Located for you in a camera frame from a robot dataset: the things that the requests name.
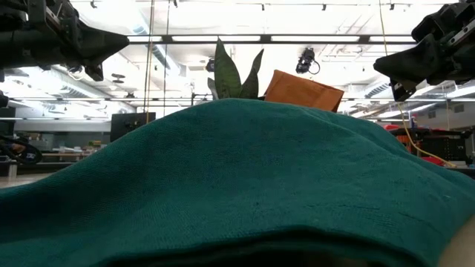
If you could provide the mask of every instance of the plant leaf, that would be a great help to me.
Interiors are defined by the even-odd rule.
[[[261,62],[262,62],[262,55],[263,54],[264,54],[264,49],[259,52],[259,54],[254,58],[254,61],[252,62],[252,67],[256,70],[257,73],[261,69]]]
[[[240,77],[238,69],[218,39],[214,55],[214,83],[219,99],[239,97]]]
[[[218,100],[219,97],[217,96],[216,84],[214,83],[214,80],[211,78],[208,78],[208,88],[211,91],[211,95],[213,95],[213,100]]]
[[[251,73],[247,76],[243,84],[239,98],[257,99],[259,95],[259,77],[256,69],[252,68]]]

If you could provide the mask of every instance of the ceiling light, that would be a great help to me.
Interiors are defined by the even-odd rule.
[[[63,99],[65,101],[104,101],[105,99],[101,98],[67,98]]]
[[[30,101],[56,101],[56,97],[14,97],[15,100],[30,100]]]
[[[273,42],[357,42],[359,36],[272,36]]]
[[[261,40],[260,36],[220,36],[220,39],[225,42],[258,42]]]
[[[381,113],[378,115],[378,118],[390,118],[392,116],[397,116],[401,114],[400,111],[388,111],[388,112],[384,112],[384,113]]]
[[[371,36],[370,42],[384,42],[383,36]],[[413,42],[414,39],[411,36],[386,36],[386,42]]]
[[[467,88],[457,89],[454,92],[448,93],[447,97],[448,98],[454,98],[454,97],[468,95],[470,93],[475,93],[475,86],[470,86],[470,87],[467,87]]]
[[[423,106],[420,106],[418,108],[414,108],[413,110],[411,110],[411,112],[423,111],[424,109],[433,107],[434,105],[436,105],[436,104],[423,105]]]
[[[402,119],[382,119],[381,122],[402,122]]]
[[[127,36],[130,43],[135,42],[161,42],[162,36]]]
[[[436,89],[436,86],[427,86],[425,88],[417,90],[411,97],[421,96],[424,93],[427,93],[430,90]]]
[[[23,118],[26,120],[54,120],[54,118],[45,118],[45,117],[39,117],[39,118]]]
[[[406,99],[406,102],[444,102],[445,99]]]
[[[368,112],[366,112],[366,111],[359,111],[359,112],[357,112],[357,113],[352,114],[351,116],[352,116],[352,117],[355,117],[355,118],[361,118],[361,117],[363,117],[363,116],[373,115],[373,114],[375,114],[376,112],[378,112],[378,111],[368,111]]]
[[[451,99],[452,102],[475,102],[475,99]]]
[[[172,36],[174,42],[216,42],[217,36]]]

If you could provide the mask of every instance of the ceiling beam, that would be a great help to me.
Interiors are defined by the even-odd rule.
[[[225,44],[254,45],[416,45],[410,35],[368,34],[192,34],[192,35],[130,35],[130,45],[204,45],[216,44],[220,37]]]

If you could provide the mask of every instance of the green towel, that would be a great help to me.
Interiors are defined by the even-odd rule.
[[[472,179],[377,124],[220,100],[1,190],[0,266],[195,266],[273,251],[436,266],[474,213]]]

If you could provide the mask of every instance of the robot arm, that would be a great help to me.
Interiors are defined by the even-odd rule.
[[[427,80],[458,85],[475,77],[475,4],[446,4],[426,16],[411,33],[417,46],[376,60],[375,70],[390,77],[394,100],[403,102]]]
[[[127,45],[126,36],[81,22],[68,0],[0,1],[0,81],[6,68],[55,64],[102,81],[102,62]]]

